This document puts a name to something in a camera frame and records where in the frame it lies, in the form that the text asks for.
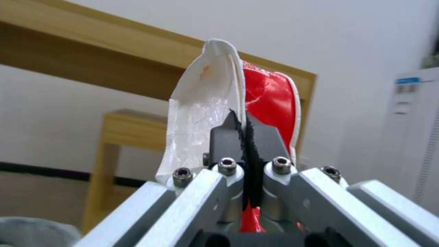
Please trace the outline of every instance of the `gray fabric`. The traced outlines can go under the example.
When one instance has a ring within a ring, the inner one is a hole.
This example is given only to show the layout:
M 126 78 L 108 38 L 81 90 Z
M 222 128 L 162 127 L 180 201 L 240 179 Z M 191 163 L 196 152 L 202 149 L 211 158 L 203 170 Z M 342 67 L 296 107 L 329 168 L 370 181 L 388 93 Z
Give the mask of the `gray fabric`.
M 37 218 L 0 217 L 0 247 L 64 247 L 72 246 L 80 238 L 72 225 Z

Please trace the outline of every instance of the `blue label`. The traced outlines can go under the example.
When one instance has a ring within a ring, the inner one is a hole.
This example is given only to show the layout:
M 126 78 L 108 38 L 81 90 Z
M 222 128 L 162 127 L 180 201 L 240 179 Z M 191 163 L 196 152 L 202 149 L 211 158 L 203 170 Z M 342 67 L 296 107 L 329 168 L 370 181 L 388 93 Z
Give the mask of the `blue label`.
M 396 84 L 419 83 L 419 77 L 397 79 Z

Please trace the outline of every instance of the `white wall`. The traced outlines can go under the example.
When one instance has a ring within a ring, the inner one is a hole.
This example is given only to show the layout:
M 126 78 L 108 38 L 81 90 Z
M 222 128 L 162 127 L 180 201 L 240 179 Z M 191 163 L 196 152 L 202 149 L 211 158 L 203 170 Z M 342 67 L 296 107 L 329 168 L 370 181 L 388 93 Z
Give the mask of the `white wall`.
M 122 108 L 165 116 L 168 103 L 0 65 L 0 161 L 91 172 L 102 116 Z M 117 175 L 153 179 L 161 159 L 123 148 Z
M 365 179 L 397 73 L 418 69 L 437 0 L 70 0 L 318 74 L 302 157 Z

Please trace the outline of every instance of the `white packaging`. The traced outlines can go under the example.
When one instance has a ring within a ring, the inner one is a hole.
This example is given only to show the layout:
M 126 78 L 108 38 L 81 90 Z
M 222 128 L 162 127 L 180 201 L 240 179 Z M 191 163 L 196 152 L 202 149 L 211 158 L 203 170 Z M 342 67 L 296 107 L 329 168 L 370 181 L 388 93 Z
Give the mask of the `white packaging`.
M 245 80 L 236 49 L 224 40 L 206 41 L 199 56 L 184 72 L 169 100 L 166 149 L 155 178 L 165 184 L 179 167 L 197 172 L 209 152 L 210 130 L 227 114 L 245 118 Z

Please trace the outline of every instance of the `screw head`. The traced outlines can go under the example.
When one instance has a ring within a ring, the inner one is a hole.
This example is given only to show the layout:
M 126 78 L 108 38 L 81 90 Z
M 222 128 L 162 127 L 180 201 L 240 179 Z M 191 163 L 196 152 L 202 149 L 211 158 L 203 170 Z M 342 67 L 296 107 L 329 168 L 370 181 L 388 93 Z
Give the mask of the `screw head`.
M 289 174 L 291 172 L 291 161 L 282 156 L 276 157 L 271 163 L 271 168 L 277 174 Z
M 331 166 L 324 166 L 321 168 L 322 172 L 325 173 L 329 178 L 334 180 L 336 183 L 340 182 L 342 175 L 337 168 Z
M 189 168 L 180 167 L 175 169 L 172 178 L 176 187 L 184 188 L 192 181 L 193 175 Z
M 209 166 L 209 153 L 203 153 L 203 166 Z
M 218 164 L 218 171 L 222 175 L 231 176 L 236 173 L 236 162 L 234 159 L 226 157 L 222 158 Z

